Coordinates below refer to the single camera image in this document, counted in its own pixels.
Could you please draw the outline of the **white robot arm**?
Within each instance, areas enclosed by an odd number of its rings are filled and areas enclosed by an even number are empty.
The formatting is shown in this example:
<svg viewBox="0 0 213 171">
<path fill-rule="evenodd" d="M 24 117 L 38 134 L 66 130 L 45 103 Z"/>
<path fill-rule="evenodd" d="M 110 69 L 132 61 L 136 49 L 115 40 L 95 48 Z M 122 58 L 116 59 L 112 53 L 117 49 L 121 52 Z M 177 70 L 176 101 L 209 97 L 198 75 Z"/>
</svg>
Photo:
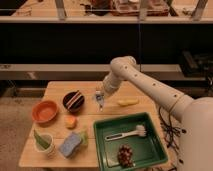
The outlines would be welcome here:
<svg viewBox="0 0 213 171">
<path fill-rule="evenodd" d="M 110 72 L 95 91 L 100 108 L 127 80 L 163 107 L 181 123 L 177 171 L 213 171 L 213 97 L 193 99 L 189 95 L 136 69 L 132 56 L 116 57 Z"/>
</svg>

